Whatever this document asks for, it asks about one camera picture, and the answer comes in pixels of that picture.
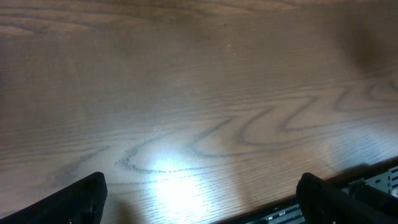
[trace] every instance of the black object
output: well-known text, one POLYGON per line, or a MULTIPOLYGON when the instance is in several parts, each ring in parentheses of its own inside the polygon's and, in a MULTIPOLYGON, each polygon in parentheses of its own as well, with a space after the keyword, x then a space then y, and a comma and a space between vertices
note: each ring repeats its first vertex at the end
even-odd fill
POLYGON ((390 224, 397 198, 364 183, 353 184, 350 197, 310 173, 304 173, 297 185, 296 196, 308 224, 390 224))
POLYGON ((107 193, 104 174, 95 172, 0 219, 0 224, 99 224, 107 193))

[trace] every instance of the wood grain pattern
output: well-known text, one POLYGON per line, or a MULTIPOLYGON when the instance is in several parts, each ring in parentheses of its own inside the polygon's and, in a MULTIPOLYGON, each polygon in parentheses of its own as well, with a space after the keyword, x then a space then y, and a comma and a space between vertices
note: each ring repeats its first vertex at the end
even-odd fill
POLYGON ((0 37, 370 1, 377 0, 2 0, 0 37))
MULTIPOLYGON (((293 194, 303 172, 330 177, 398 156, 396 9, 339 4, 100 30, 84 15, 71 28, 81 31, 9 31, 0 214, 101 171, 103 223, 209 223, 293 194)), ((58 29, 32 24, 15 29, 58 29)))

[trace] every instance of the wooden surface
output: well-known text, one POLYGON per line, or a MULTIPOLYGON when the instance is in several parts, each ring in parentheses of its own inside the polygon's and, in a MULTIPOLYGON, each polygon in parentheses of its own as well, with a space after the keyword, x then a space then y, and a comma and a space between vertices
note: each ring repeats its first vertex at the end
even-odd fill
POLYGON ((101 171, 102 223, 209 223, 398 156, 396 3, 190 2, 0 2, 2 217, 101 171))

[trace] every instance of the brown wooden tabletop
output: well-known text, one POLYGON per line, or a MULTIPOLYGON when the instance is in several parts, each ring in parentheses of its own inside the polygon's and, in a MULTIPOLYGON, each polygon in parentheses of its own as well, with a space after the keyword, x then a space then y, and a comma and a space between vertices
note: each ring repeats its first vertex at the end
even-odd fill
POLYGON ((102 223, 209 223, 398 156, 398 3, 0 1, 0 218, 96 171, 102 223))

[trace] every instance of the wooden table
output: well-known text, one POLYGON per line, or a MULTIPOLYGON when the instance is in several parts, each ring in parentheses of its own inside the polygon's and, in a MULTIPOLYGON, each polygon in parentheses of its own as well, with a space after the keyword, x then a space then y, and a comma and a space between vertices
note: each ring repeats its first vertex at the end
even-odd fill
POLYGON ((0 1, 0 216, 101 171, 102 223, 209 223, 398 156, 398 5, 0 1))

